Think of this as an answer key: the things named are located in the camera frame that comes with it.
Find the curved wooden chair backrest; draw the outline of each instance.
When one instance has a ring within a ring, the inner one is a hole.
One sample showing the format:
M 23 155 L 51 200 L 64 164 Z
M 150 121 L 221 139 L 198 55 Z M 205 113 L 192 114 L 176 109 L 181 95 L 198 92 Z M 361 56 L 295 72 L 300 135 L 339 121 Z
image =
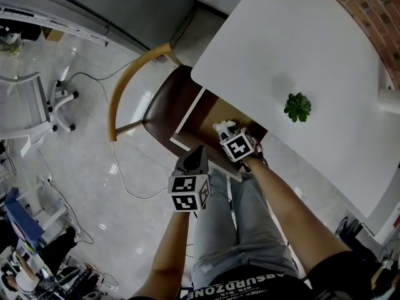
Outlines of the curved wooden chair backrest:
M 123 92 L 132 79 L 132 77 L 149 61 L 152 61 L 159 56 L 165 55 L 169 60 L 171 60 L 177 66 L 180 66 L 182 63 L 172 54 L 171 46 L 169 43 L 163 44 L 161 46 L 155 47 L 150 51 L 146 52 L 142 56 L 138 57 L 135 61 L 133 61 L 129 67 L 126 68 L 124 73 L 122 73 L 121 77 L 118 79 L 117 84 L 112 91 L 111 100 L 108 106 L 107 113 L 107 131 L 108 131 L 108 139 L 111 142 L 117 141 L 117 136 L 125 133 L 129 130 L 136 128 L 137 126 L 142 124 L 142 121 L 136 121 L 130 124 L 127 124 L 123 127 L 116 127 L 116 118 L 117 118 L 117 110 L 118 105 L 123 95 Z

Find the black t-shirt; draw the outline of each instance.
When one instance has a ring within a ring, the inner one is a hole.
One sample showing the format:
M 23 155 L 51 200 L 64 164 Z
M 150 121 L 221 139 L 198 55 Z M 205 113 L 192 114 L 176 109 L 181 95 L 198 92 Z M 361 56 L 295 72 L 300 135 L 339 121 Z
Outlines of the black t-shirt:
M 308 274 L 308 279 L 312 289 L 296 277 L 258 266 L 240 266 L 224 272 L 210 286 L 188 293 L 184 300 L 372 298 L 371 280 L 351 251 L 336 254 L 319 263 Z

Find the wooden chair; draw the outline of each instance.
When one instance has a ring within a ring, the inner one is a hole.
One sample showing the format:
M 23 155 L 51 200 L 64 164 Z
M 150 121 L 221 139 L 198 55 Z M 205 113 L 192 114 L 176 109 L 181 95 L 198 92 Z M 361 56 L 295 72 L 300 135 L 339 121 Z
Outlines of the wooden chair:
M 116 127 L 118 105 L 129 81 L 145 64 L 162 55 L 177 65 L 177 68 L 168 76 L 154 95 L 142 120 Z M 191 71 L 191 67 L 183 65 L 172 54 L 169 44 L 156 47 L 132 62 L 123 72 L 112 92 L 107 114 L 109 140 L 111 142 L 117 141 L 120 134 L 142 126 L 175 155 L 180 156 L 185 153 L 185 150 L 172 143 L 170 138 L 202 89 L 191 79 Z

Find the brown chair seat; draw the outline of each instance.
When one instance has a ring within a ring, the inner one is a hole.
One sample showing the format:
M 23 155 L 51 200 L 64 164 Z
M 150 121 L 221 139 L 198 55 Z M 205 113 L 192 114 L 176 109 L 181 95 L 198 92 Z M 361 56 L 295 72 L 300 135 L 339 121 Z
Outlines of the brown chair seat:
M 190 76 L 192 67 L 177 67 L 164 81 L 144 113 L 144 128 L 177 156 L 186 151 L 170 141 L 202 87 Z

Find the gray wall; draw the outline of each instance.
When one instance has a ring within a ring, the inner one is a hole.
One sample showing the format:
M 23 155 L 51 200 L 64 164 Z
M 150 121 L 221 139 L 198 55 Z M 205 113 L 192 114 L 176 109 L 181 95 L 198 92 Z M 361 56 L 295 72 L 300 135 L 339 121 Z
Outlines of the gray wall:
M 170 41 L 194 0 L 75 0 L 153 48 Z

